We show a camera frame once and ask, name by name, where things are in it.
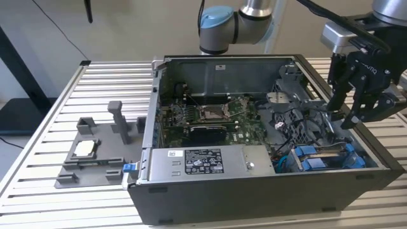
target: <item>robotic arm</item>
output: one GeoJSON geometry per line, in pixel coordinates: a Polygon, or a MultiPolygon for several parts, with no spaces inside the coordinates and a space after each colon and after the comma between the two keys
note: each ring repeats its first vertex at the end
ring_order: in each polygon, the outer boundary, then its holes
{"type": "MultiPolygon", "coordinates": [[[[336,15],[309,0],[297,2],[331,20],[321,35],[323,44],[333,52],[327,110],[337,111],[347,93],[355,89],[341,128],[383,120],[407,107],[407,94],[396,88],[407,69],[407,1],[375,0],[371,13],[349,17],[336,15]]],[[[200,14],[200,50],[207,54],[225,53],[229,44],[255,44],[272,32],[269,0],[247,0],[239,12],[227,6],[203,10],[201,5],[200,14]]]]}

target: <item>slotted aluminum surface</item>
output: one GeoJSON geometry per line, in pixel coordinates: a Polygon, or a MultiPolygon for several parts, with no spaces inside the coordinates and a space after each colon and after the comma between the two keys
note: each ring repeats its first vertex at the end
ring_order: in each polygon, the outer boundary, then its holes
{"type": "MultiPolygon", "coordinates": [[[[327,78],[329,59],[308,59],[327,78]]],[[[108,101],[122,101],[122,114],[133,121],[146,114],[149,62],[93,62],[81,67],[38,127],[5,179],[0,183],[0,229],[114,228],[142,225],[121,186],[54,189],[78,117],[110,123],[108,101]]],[[[365,124],[400,164],[407,168],[407,122],[396,114],[365,124]]],[[[172,226],[172,228],[368,229],[407,228],[407,175],[381,191],[367,192],[340,213],[245,219],[172,226]]]]}

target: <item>motherboard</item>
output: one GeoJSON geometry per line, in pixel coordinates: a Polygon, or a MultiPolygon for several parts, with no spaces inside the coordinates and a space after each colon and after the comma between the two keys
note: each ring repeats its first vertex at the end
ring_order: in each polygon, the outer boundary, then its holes
{"type": "Polygon", "coordinates": [[[188,96],[185,100],[174,100],[161,109],[162,141],[166,148],[271,145],[255,101],[249,96],[227,96],[207,101],[188,96]]]}

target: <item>floor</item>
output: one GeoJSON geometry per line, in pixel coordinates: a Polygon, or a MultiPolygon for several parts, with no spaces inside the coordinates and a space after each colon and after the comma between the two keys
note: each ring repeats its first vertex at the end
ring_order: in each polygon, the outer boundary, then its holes
{"type": "MultiPolygon", "coordinates": [[[[1,138],[9,143],[13,143],[24,147],[26,142],[29,141],[30,136],[1,136],[1,138]]],[[[2,177],[6,174],[6,171],[13,164],[13,161],[20,155],[20,152],[21,152],[20,148],[5,144],[0,140],[0,180],[2,180],[2,177]]]]}

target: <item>black cable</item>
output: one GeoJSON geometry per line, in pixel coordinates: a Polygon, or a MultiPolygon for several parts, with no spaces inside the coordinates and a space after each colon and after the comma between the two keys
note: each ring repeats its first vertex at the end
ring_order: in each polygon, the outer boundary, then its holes
{"type": "Polygon", "coordinates": [[[56,28],[58,29],[58,31],[61,32],[61,34],[64,35],[66,41],[73,45],[73,47],[76,48],[76,50],[81,53],[82,57],[86,59],[86,61],[89,60],[88,57],[82,54],[81,50],[77,48],[77,46],[73,44],[73,42],[69,40],[68,36],[65,35],[64,31],[61,30],[61,28],[57,26],[56,22],[50,19],[50,17],[48,16],[48,14],[44,12],[42,8],[40,7],[40,5],[36,3],[34,0],[32,0],[33,4],[36,4],[36,6],[38,7],[40,11],[42,12],[42,14],[46,16],[46,18],[49,19],[49,21],[53,23],[53,25],[56,26],[56,28]]]}
{"type": "Polygon", "coordinates": [[[323,8],[321,6],[319,6],[309,0],[297,0],[297,2],[300,4],[303,4],[315,15],[328,18],[339,26],[341,26],[348,31],[351,31],[353,34],[356,34],[357,37],[365,39],[372,45],[375,45],[377,48],[380,48],[385,54],[388,54],[391,52],[391,48],[389,48],[388,44],[381,39],[379,39],[372,34],[369,34],[365,30],[363,30],[361,28],[355,26],[355,24],[351,23],[351,21],[347,18],[339,16],[332,11],[323,8]]]}
{"type": "Polygon", "coordinates": [[[204,12],[204,0],[201,1],[201,5],[199,7],[199,12],[197,12],[197,35],[201,35],[201,17],[203,17],[203,12],[204,12]]]}
{"type": "Polygon", "coordinates": [[[9,142],[5,141],[1,137],[0,137],[0,140],[1,140],[5,144],[9,144],[10,146],[14,146],[14,147],[17,147],[17,148],[20,148],[20,149],[24,149],[24,147],[18,146],[18,145],[16,145],[16,144],[13,144],[13,143],[9,143],[9,142]]]}
{"type": "Polygon", "coordinates": [[[280,149],[288,144],[288,142],[291,142],[291,137],[287,139],[287,141],[284,141],[284,143],[280,145],[280,147],[276,149],[276,152],[280,151],[280,149]]]}

